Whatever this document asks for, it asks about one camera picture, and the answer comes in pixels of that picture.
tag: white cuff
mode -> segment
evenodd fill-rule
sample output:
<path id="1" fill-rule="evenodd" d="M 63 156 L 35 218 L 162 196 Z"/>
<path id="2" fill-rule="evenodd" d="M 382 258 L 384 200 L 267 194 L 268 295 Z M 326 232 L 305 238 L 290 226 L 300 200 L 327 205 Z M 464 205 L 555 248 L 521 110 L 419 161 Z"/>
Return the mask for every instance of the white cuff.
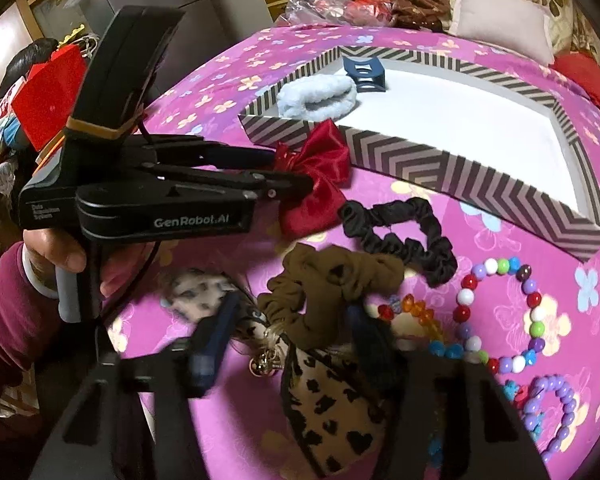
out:
<path id="1" fill-rule="evenodd" d="M 35 288 L 40 294 L 49 298 L 51 300 L 58 299 L 58 292 L 48 288 L 44 283 L 40 282 L 36 273 L 33 272 L 33 268 L 31 267 L 31 261 L 29 260 L 29 252 L 27 251 L 26 246 L 22 246 L 22 267 L 24 268 L 24 273 L 29 280 L 29 283 Z"/>

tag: pink floral fabric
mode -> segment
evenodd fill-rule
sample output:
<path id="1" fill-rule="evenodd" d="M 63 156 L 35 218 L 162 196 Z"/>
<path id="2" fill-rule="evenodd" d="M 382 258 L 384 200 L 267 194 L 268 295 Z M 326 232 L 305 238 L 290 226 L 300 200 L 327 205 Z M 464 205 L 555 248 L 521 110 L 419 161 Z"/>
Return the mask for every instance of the pink floral fabric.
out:
<path id="1" fill-rule="evenodd" d="M 400 29 L 298 27 L 263 30 L 201 66 L 161 96 L 149 109 L 147 127 L 153 133 L 199 134 L 211 140 L 250 146 L 237 113 L 255 95 L 299 64 L 337 45 L 398 46 L 435 52 L 510 73 L 560 99 L 583 139 L 600 181 L 600 111 L 584 92 L 553 70 L 506 54 L 496 48 L 441 34 Z M 544 374 L 565 375 L 578 406 L 571 434 L 549 463 L 554 480 L 567 480 L 600 435 L 600 251 L 587 264 L 547 242 L 488 213 L 442 194 L 364 170 L 354 170 L 347 198 L 365 206 L 421 196 L 429 200 L 444 234 L 454 245 L 458 274 L 430 289 L 414 272 L 407 272 L 401 293 L 413 294 L 436 309 L 447 335 L 452 336 L 451 312 L 460 280 L 476 262 L 489 257 L 517 256 L 533 268 L 547 309 L 547 345 L 538 364 L 513 378 L 529 383 Z M 110 329 L 125 356 L 155 352 L 190 327 L 160 307 L 150 291 L 152 274 L 170 268 L 202 267 L 240 276 L 254 294 L 266 290 L 269 278 L 282 270 L 282 256 L 292 248 L 282 241 L 276 205 L 261 206 L 246 235 L 202 238 L 163 244 L 157 261 L 138 295 Z M 401 237 L 419 239 L 416 225 L 395 226 Z M 354 248 L 341 227 L 302 240 L 316 247 L 337 244 Z M 494 277 L 478 288 L 472 322 L 491 355 L 512 355 L 529 341 L 528 308 L 513 277 Z M 249 358 L 231 348 L 215 389 L 191 403 L 206 464 L 214 480 L 309 480 L 314 477 L 287 429 L 280 407 L 278 378 L 258 379 L 248 371 Z M 150 399 L 144 398 L 150 409 Z M 544 449 L 559 424 L 558 400 L 543 406 L 547 413 L 539 447 Z M 366 480 L 374 466 L 371 456 L 339 475 Z"/>

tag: black scrunchie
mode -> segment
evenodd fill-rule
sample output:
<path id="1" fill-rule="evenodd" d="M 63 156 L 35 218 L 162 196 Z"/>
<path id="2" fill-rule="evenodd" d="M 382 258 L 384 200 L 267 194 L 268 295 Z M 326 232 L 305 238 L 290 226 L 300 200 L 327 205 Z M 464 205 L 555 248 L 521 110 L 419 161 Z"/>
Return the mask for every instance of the black scrunchie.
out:
<path id="1" fill-rule="evenodd" d="M 342 219 L 344 234 L 358 238 L 365 252 L 392 254 L 405 265 L 416 265 L 430 287 L 448 282 L 458 269 L 456 257 L 451 252 L 453 245 L 446 236 L 442 236 L 440 222 L 427 200 L 418 197 L 404 202 L 395 200 L 389 204 L 377 204 L 368 210 L 360 202 L 347 200 L 338 215 Z M 374 233 L 374 227 L 388 227 L 411 220 L 415 220 L 427 235 L 427 250 L 411 238 L 402 242 L 393 233 L 384 239 Z"/>

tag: hand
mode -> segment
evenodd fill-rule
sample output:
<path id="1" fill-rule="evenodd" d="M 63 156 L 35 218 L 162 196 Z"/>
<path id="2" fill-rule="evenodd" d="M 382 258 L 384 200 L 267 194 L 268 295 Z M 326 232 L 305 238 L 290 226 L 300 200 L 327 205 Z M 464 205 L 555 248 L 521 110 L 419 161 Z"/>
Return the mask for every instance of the hand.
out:
<path id="1" fill-rule="evenodd" d="M 23 232 L 31 267 L 38 279 L 56 288 L 56 266 L 69 272 L 82 272 L 87 256 L 80 244 L 59 229 Z M 108 298 L 121 288 L 146 261 L 153 244 L 133 244 L 116 250 L 100 269 L 100 293 Z"/>

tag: red bow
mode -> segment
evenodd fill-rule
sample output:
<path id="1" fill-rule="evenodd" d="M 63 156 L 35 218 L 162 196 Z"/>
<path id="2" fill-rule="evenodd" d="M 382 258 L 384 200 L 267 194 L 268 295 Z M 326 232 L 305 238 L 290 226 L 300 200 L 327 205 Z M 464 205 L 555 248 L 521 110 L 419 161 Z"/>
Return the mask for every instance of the red bow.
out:
<path id="1" fill-rule="evenodd" d="M 306 174 L 314 180 L 314 190 L 300 203 L 280 202 L 280 230 L 286 238 L 304 238 L 340 223 L 338 209 L 346 199 L 338 184 L 349 181 L 351 162 L 349 149 L 332 120 L 309 133 L 300 153 L 280 142 L 273 169 Z"/>

